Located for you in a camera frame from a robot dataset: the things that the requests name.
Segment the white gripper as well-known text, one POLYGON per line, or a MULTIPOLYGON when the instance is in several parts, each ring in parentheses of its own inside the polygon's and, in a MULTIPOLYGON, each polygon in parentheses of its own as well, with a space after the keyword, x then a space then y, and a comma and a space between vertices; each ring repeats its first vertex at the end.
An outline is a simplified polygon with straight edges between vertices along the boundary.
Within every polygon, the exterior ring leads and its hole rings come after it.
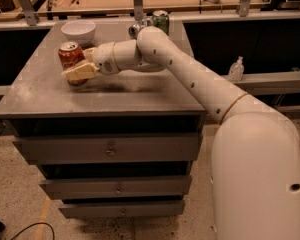
POLYGON ((66 69, 62 75, 68 81, 91 79, 100 72, 104 75, 118 74, 120 72, 114 58, 114 42, 101 44, 83 51, 88 62, 78 63, 66 69))

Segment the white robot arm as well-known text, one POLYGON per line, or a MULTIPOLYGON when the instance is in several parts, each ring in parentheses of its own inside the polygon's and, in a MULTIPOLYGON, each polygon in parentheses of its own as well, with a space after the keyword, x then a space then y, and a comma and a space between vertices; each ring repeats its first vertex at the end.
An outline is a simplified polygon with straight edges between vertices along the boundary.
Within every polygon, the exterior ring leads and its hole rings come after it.
POLYGON ((218 123, 211 150, 217 240, 300 240, 300 138, 289 118, 188 54, 157 27, 87 51, 69 80, 168 69, 218 123))

